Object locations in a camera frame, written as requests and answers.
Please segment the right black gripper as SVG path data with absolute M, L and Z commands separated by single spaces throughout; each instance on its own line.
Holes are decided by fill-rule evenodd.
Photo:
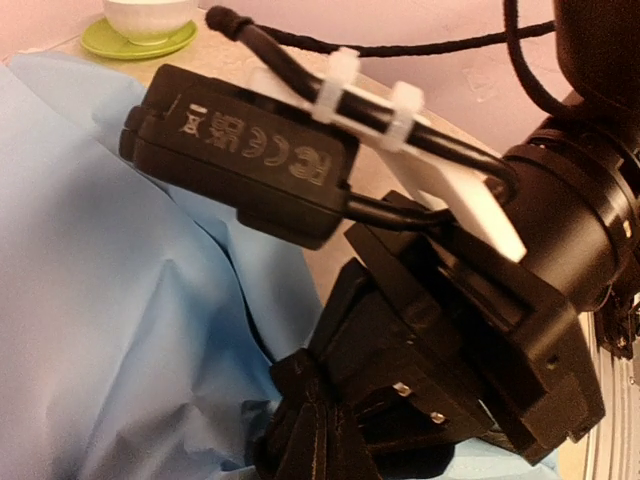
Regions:
M 511 149 L 519 195 L 507 208 L 527 247 L 510 261 L 454 225 L 431 234 L 355 226 L 377 283 L 434 347 L 454 346 L 482 400 L 526 460 L 579 439 L 605 407 L 578 317 L 609 342 L 639 290 L 639 159 L 617 149 Z M 494 421 L 437 384 L 431 358 L 356 259 L 342 267 L 309 343 L 371 448 L 456 444 Z

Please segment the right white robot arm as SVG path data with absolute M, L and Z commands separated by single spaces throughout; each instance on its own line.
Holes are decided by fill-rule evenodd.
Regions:
M 536 463 L 604 416 L 578 316 L 593 312 L 608 359 L 639 332 L 639 5 L 558 1 L 558 61 L 572 94 L 556 104 L 508 40 L 520 82 L 547 119 L 506 162 L 506 207 L 527 255 L 502 258 L 458 225 L 423 233 L 358 223 L 309 348 L 287 445 L 261 447 L 278 475 L 432 475 L 456 443 L 502 430 Z

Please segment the blue wrapping paper sheet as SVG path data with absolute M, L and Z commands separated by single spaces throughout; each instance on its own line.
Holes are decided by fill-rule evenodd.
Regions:
M 58 53 L 1 70 L 1 475 L 253 479 L 269 367 L 322 310 L 301 250 L 124 163 L 145 93 Z

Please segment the black strap ribbon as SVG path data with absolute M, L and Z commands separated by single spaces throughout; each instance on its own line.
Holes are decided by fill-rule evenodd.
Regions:
M 261 479 L 431 479 L 453 459 L 452 445 L 372 454 L 353 410 L 304 348 L 270 374 L 282 400 L 253 450 Z

